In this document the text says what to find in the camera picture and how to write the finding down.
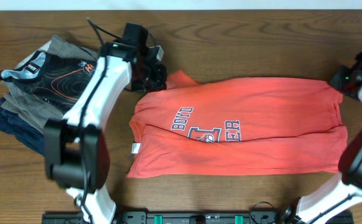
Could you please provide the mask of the red soccer t-shirt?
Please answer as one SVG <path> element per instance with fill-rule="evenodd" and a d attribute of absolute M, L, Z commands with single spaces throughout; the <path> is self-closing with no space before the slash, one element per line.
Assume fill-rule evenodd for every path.
<path fill-rule="evenodd" d="M 130 127 L 129 178 L 336 172 L 348 132 L 324 81 L 244 77 L 201 84 L 178 71 L 145 95 Z"/>

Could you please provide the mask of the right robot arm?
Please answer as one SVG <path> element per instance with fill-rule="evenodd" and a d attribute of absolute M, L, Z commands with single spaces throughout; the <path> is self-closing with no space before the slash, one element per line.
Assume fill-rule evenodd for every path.
<path fill-rule="evenodd" d="M 340 93 L 362 102 L 362 52 L 352 67 L 342 66 L 330 80 Z M 346 147 L 338 173 L 310 195 L 297 198 L 276 223 L 353 223 L 348 209 L 362 203 L 362 130 Z"/>

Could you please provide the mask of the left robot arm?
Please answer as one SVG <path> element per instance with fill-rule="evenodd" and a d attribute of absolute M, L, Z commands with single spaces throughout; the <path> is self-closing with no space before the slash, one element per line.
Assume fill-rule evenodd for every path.
<path fill-rule="evenodd" d="M 105 185 L 110 155 L 104 130 L 127 86 L 142 93 L 166 87 L 163 49 L 148 47 L 150 37 L 143 26 L 127 23 L 121 37 L 102 43 L 96 69 L 76 104 L 62 119 L 46 122 L 46 176 L 64 188 L 81 211 L 46 213 L 42 223 L 114 223 L 117 206 Z"/>

